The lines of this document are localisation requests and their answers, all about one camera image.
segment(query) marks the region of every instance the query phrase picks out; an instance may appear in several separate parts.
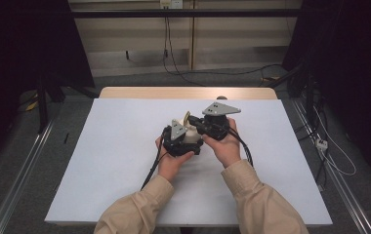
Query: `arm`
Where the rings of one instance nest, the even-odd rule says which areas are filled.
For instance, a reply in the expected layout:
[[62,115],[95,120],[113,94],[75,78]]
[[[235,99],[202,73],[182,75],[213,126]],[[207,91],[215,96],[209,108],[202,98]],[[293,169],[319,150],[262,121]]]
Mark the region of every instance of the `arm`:
[[[228,121],[237,132],[235,121]],[[276,190],[261,183],[250,164],[241,160],[236,138],[203,139],[225,168],[222,175],[237,204],[241,233],[308,233],[295,209]]]
[[171,182],[181,165],[190,159],[193,152],[180,157],[167,154],[161,148],[158,175],[140,192],[123,197],[113,203],[101,216],[95,233],[152,233],[159,211],[174,194]]

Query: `gray floor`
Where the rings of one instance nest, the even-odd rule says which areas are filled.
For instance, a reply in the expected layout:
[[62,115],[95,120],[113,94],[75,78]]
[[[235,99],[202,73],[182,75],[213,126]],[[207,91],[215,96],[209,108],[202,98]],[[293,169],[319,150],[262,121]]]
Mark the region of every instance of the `gray floor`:
[[[250,70],[253,70],[253,68],[223,69],[216,70],[216,72]],[[266,68],[263,75],[265,77],[274,77],[284,72],[279,67],[271,67]],[[213,87],[257,87],[261,84],[261,77],[262,74],[259,71],[232,76],[209,73],[188,74],[185,76],[189,81]],[[96,78],[95,81],[97,83],[96,91],[105,86],[193,86],[180,76],[167,73],[102,77]],[[43,221],[92,105],[91,99],[83,97],[68,88],[64,88],[64,91],[66,92],[64,103],[49,102],[51,110],[54,110],[55,107],[60,108],[58,118],[31,172],[31,177],[26,182],[21,198],[4,229],[5,233],[92,233],[93,231],[93,226],[61,227]],[[294,108],[293,100],[287,95],[285,86],[278,87],[276,93],[285,106],[293,128],[297,129],[303,126]],[[351,156],[356,164],[356,175],[344,176],[344,178],[371,222],[371,168],[361,157],[359,149],[346,137],[345,130],[331,112],[330,106],[327,106],[326,114],[329,119],[329,133],[331,137]],[[37,130],[37,109],[23,112],[21,108],[18,111],[18,116],[10,131],[9,138],[6,140],[5,145],[0,148],[0,206],[21,169],[21,165],[37,136]],[[305,130],[297,132],[298,137],[302,137],[305,134]],[[320,165],[316,151],[309,139],[300,141],[300,145],[310,169],[315,175]],[[330,143],[330,150],[338,167],[342,170],[350,171],[350,163],[345,160],[342,153],[333,147],[332,143]],[[323,184],[323,176],[318,183]],[[325,190],[321,194],[334,224],[324,227],[311,227],[309,232],[360,233],[330,176],[328,176],[324,187]],[[206,231],[211,233],[221,233],[221,231],[231,233],[236,232],[236,229],[199,229],[199,231],[200,233]]]

